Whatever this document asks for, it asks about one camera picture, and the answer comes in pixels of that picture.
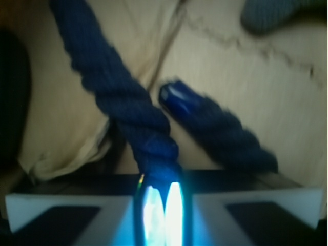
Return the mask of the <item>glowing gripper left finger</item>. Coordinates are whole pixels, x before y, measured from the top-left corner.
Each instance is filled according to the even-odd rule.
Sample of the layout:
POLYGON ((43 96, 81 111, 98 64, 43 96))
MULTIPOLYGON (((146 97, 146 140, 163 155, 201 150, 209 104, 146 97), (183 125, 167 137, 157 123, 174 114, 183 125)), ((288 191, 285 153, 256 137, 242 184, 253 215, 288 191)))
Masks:
POLYGON ((165 245, 165 213, 156 180, 140 174, 134 196, 136 245, 165 245))

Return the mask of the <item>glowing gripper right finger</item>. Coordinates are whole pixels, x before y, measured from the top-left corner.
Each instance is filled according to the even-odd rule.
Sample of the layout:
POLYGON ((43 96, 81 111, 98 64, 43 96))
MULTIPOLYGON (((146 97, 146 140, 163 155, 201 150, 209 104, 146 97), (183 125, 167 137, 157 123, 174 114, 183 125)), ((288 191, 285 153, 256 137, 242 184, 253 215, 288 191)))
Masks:
POLYGON ((192 244, 192 198, 185 170, 168 184, 165 201, 166 245, 192 244))

